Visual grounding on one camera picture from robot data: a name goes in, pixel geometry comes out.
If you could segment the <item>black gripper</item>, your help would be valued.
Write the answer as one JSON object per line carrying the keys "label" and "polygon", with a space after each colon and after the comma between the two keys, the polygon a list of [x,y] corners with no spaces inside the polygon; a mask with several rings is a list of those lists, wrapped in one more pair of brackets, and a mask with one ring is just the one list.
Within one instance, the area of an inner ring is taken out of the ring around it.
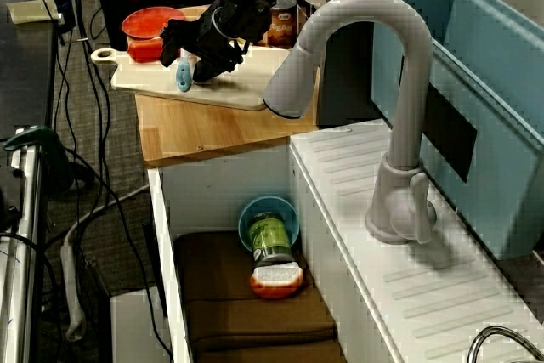
{"label": "black gripper", "polygon": [[180,49],[198,55],[201,48],[205,53],[195,64],[194,82],[232,72],[243,62],[249,46],[263,39],[274,6],[274,0],[215,0],[198,20],[170,19],[159,34],[159,60],[169,67]]}

